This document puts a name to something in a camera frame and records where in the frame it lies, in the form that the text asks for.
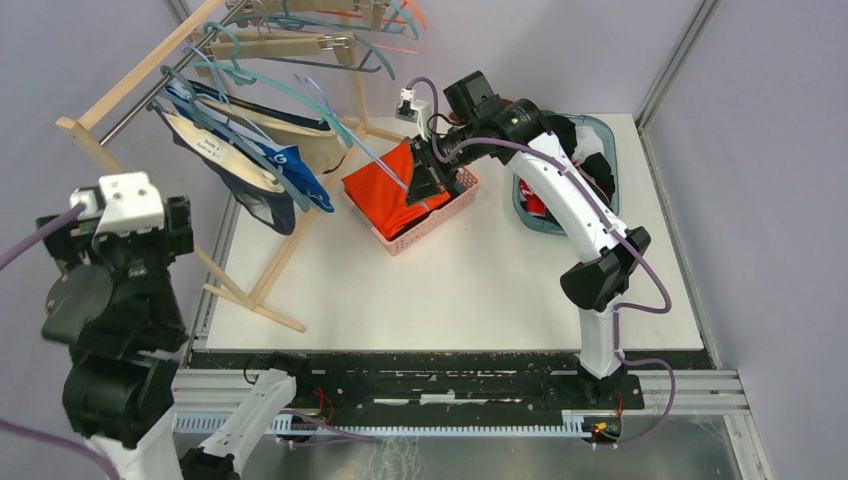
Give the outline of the pink perforated plastic basket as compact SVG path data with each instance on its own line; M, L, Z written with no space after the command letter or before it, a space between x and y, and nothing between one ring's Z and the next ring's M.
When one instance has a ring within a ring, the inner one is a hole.
M435 228L442 225L445 221L456 215L462 209L471 205L476 199L480 183L480 178L472 170L468 168L460 170L457 174L455 184L457 193L451 197L451 200L444 204L441 208L431 211L426 217L420 219L418 222L410 224L392 240L384 238L369 222L366 216L345 192L343 183L342 191L345 198L349 200L353 207L355 207L362 222L370 230L372 235L383 245L384 249L390 255L396 256L433 231Z

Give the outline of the beige navy-trimmed underwear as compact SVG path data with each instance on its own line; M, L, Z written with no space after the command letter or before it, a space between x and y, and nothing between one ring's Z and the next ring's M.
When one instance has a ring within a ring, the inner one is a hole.
M190 80L200 100L211 109L234 122L282 146L296 145L302 161L314 174L328 174L338 169L345 148L336 132L317 120L275 110L233 96L229 103L219 103L218 92L201 82Z

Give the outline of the cream navy labelled underwear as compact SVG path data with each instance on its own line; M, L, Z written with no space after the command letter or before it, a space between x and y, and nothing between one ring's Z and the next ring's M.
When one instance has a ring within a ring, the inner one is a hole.
M279 235L294 232L294 200L270 172L256 165L237 146L195 127L185 117L163 110L158 110L157 115L171 132L173 143L195 154L255 220Z

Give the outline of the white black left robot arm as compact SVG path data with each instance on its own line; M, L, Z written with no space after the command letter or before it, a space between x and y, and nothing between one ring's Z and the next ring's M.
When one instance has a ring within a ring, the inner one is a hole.
M164 223L103 233L104 213L38 218L61 275L46 298L43 339L67 346L62 404L72 429L116 479L238 479L273 419L313 397L306 358L275 352L248 396L199 446L178 454L172 384L186 327L169 267L193 249L187 197L160 202Z

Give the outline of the orange plastic hanger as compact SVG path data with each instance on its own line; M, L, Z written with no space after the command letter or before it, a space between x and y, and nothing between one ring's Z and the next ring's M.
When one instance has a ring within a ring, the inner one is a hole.
M285 13L314 13L320 20L368 39L391 37L376 43L380 53L420 55L427 19L414 1L283 1Z

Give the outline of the red white garment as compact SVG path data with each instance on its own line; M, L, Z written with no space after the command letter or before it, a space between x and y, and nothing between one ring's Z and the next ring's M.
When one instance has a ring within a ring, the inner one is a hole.
M534 218L545 218L547 208L544 202L536 195L536 193L523 180L519 180L520 203L528 215Z

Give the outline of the orange folded garment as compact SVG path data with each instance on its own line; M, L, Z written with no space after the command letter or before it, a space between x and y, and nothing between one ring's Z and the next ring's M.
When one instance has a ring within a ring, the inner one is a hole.
M387 240L451 200L451 194L444 192L424 202L406 204L413 175L409 141L382 155L380 160L381 164L372 160L343 177L342 183L353 203Z

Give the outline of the white garment in basket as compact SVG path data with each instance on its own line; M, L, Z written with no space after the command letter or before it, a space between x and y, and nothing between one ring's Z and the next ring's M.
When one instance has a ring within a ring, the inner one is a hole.
M574 165L581 165L591 156L605 154L604 144L592 126L582 125L575 128L576 146L571 156Z

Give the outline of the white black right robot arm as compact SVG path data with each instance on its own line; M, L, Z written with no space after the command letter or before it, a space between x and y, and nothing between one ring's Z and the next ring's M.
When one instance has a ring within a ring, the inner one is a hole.
M460 169L484 157L498 159L531 188L579 258L560 278L579 313L578 396L591 408L606 406L626 376L613 316L650 245L649 233L628 228L598 196L567 156L551 117L532 101L506 102L475 71L445 89L458 122L438 135L438 103L419 100L416 83L411 80L402 90L396 109L397 118L419 129L410 142L414 170L407 204L445 192Z

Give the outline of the teal plastic hanger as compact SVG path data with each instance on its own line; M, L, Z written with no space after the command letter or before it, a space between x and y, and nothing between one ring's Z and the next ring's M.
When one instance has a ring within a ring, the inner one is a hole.
M216 32L234 32L229 30L225 24L212 21L205 22L201 28L201 31L203 33L203 37L201 39L203 47L206 46L213 39ZM345 146L350 147L353 145L356 139L355 135L352 134L349 129L337 118L336 114L332 110L332 107L326 100L322 102L317 102L316 99L308 97L302 92L293 89L284 83L281 83L259 72L244 69L239 65L239 59L209 59L200 50L198 51L198 55L204 59L204 61L199 64L201 67L207 67L211 69L214 73L223 73L227 75L237 85L252 85L256 82L261 82L297 99L299 102L306 105L309 109L313 110L317 115L319 115L320 118L324 121L324 123L327 123L336 132L337 136L345 144ZM265 58L265 60L280 60L284 63L292 63L294 61L294 58L295 57L275 59Z

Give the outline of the wooden clip hanger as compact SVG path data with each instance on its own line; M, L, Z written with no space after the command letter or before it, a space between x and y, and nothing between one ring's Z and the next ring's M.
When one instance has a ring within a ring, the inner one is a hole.
M352 51L357 44L357 39L350 32L319 34L235 31L216 32L213 39L200 51L209 59L215 60L309 57L332 51L342 65L350 66L353 62Z

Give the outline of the black garment in basket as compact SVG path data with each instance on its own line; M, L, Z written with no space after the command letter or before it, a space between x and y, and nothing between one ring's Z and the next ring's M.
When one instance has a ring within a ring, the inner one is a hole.
M547 119L552 126L553 132L557 135L562 149L571 161L571 156L576 146L575 128L582 125L577 125L572 120L561 115L549 115ZM610 206L613 194L616 191L616 185L612 167L606 159L605 154L593 155L583 164L574 166L604 204Z

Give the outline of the teal oval laundry basket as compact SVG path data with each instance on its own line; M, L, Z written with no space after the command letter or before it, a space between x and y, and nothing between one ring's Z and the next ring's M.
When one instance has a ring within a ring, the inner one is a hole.
M617 150L612 129L590 115L543 114L553 126L563 150L601 200L618 215L619 179ZM521 223L544 234L564 236L551 211L517 175L513 176L512 203Z

